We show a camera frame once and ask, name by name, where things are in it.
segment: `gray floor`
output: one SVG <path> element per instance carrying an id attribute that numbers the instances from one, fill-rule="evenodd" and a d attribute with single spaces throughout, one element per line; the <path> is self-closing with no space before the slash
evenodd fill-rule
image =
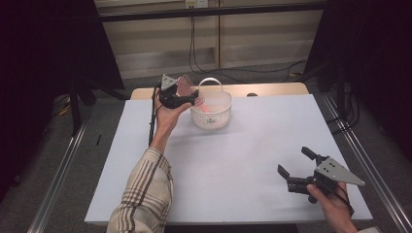
<path id="1" fill-rule="evenodd" d="M 281 67 L 285 67 L 285 64 L 246 68 L 273 70 Z M 304 64 L 297 65 L 291 69 L 291 72 L 302 71 L 303 67 Z M 222 83 L 239 83 L 217 74 L 187 74 L 190 75 L 194 83 L 210 76 L 215 76 Z M 288 71 L 271 74 L 225 71 L 225 74 L 245 83 L 278 83 L 286 79 Z M 124 81 L 126 90 L 121 92 L 130 94 L 137 87 L 153 87 L 157 80 L 158 77 L 128 79 Z M 315 95 L 325 119 L 332 118 L 324 101 L 325 94 L 319 93 L 316 88 L 316 79 L 311 80 L 306 85 L 309 91 Z M 328 94 L 333 95 L 334 91 L 332 90 Z M 90 119 L 65 181 L 52 205 L 51 214 L 47 216 L 47 224 L 40 232 L 105 232 L 104 227 L 84 223 L 84 217 L 116 133 L 124 102 L 99 91 L 96 91 L 96 96 L 98 99 L 94 106 L 82 106 L 81 108 L 83 114 L 90 113 Z M 60 105 L 55 106 L 56 111 L 59 108 L 61 108 Z M 382 133 L 379 124 L 367 108 L 361 106 L 360 110 L 360 121 L 354 127 L 354 132 L 380 172 L 383 181 L 394 193 L 402 210 L 411 216 L 412 189 L 408 188 L 412 184 L 411 162 L 403 156 L 395 142 Z M 27 232 L 52 183 L 62 156 L 67 150 L 71 140 L 71 126 L 70 113 L 64 116 L 55 116 L 51 120 L 36 155 L 21 176 L 21 185 L 12 187 L 0 204 L 0 232 Z M 334 131 L 335 129 L 337 129 L 336 124 L 331 124 L 330 130 Z M 354 156 L 354 152 L 344 135 L 339 133 L 334 138 L 350 169 L 368 182 L 369 177 L 362 171 L 360 163 Z M 362 187 L 360 191 L 365 197 L 366 204 L 374 219 L 367 222 L 357 222 L 358 227 L 379 225 L 382 232 L 398 232 L 392 217 L 388 214 L 381 197 L 374 188 L 371 186 Z M 299 223 L 297 227 L 299 232 L 303 233 L 331 232 L 325 222 Z"/>

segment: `basket handle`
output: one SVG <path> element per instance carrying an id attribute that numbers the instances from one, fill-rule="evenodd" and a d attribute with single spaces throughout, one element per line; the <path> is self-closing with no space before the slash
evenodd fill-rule
<path id="1" fill-rule="evenodd" d="M 200 90 L 200 86 L 201 86 L 203 83 L 208 82 L 208 81 L 214 81 L 214 82 L 218 83 L 218 84 L 221 86 L 221 90 L 223 90 L 222 83 L 219 82 L 219 80 L 217 80 L 217 79 L 215 79 L 215 78 L 206 78 L 206 79 L 202 80 L 202 81 L 200 82 L 200 84 L 199 84 L 199 88 L 198 88 L 198 89 Z"/>

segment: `metal rail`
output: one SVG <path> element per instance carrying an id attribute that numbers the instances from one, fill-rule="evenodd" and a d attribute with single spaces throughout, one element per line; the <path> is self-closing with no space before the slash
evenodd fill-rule
<path id="1" fill-rule="evenodd" d="M 52 20 L 64 20 L 67 22 L 114 22 L 114 21 L 131 21 L 144 19 L 160 19 L 174 17 L 210 17 L 210 16 L 228 16 L 260 13 L 280 13 L 280 12 L 301 12 L 317 11 L 325 9 L 329 3 L 312 2 L 312 3 L 295 3 L 295 4 L 274 4 L 261 6 L 246 7 L 221 7 L 221 8 L 197 8 L 197 9 L 179 9 L 157 12 L 142 13 L 121 13 L 121 14 L 102 14 L 100 16 L 77 16 L 77 17 L 54 17 Z"/>
<path id="2" fill-rule="evenodd" d="M 27 233 L 44 232 L 46 224 L 48 223 L 49 217 L 52 213 L 52 208 L 57 200 L 58 193 L 70 169 L 70 165 L 76 154 L 77 148 L 79 147 L 83 135 L 85 134 L 86 125 L 90 120 L 91 112 L 91 108 L 87 108 L 85 120 L 81 125 L 78 133 L 70 140 L 69 146 L 64 153 L 63 159 L 61 160 L 60 166 L 58 167 L 54 179 L 51 182 L 49 190 L 45 198 L 43 199 L 42 204 L 37 210 L 36 216 L 34 216 Z"/>
<path id="3" fill-rule="evenodd" d="M 333 98 L 330 95 L 324 96 L 324 101 L 326 102 L 327 107 L 334 117 L 338 117 L 339 113 L 336 108 L 337 105 L 334 102 Z M 389 187 L 386 185 L 381 175 L 379 174 L 376 167 L 373 165 L 372 160 L 369 155 L 366 153 L 364 148 L 361 145 L 361 142 L 358 140 L 355 133 L 352 129 L 344 130 L 349 127 L 349 124 L 346 121 L 338 120 L 338 125 L 340 129 L 343 130 L 343 134 L 348 141 L 349 146 L 352 148 L 355 156 L 357 157 L 363 171 L 369 177 L 370 182 L 375 187 L 376 192 L 381 198 L 383 204 L 388 210 L 389 214 L 393 218 L 399 232 L 408 233 L 412 232 L 412 224 L 406 215 L 405 211 L 402 209 L 402 206 L 398 202 L 395 195 L 391 192 Z"/>

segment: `wall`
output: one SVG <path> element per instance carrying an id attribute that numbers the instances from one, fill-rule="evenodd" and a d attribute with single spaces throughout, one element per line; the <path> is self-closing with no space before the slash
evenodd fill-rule
<path id="1" fill-rule="evenodd" d="M 185 1 L 111 7 L 95 0 L 100 14 L 184 9 Z M 209 7 L 235 7 L 304 2 L 210 0 Z M 203 68 L 290 62 L 308 56 L 322 11 L 196 17 L 195 48 Z M 150 19 L 104 23 L 124 79 L 155 74 L 148 70 L 189 70 L 190 18 Z M 164 57 L 174 55 L 174 64 Z M 158 64 L 147 64 L 148 57 Z"/>

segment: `white basket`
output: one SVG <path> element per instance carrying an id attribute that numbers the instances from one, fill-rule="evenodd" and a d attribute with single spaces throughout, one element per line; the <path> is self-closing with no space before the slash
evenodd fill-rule
<path id="1" fill-rule="evenodd" d="M 221 86 L 221 90 L 200 90 L 200 86 L 214 81 Z M 221 82 L 215 78 L 206 78 L 199 84 L 199 97 L 201 105 L 190 107 L 191 118 L 195 125 L 202 129 L 220 129 L 230 120 L 232 96 L 223 90 Z"/>

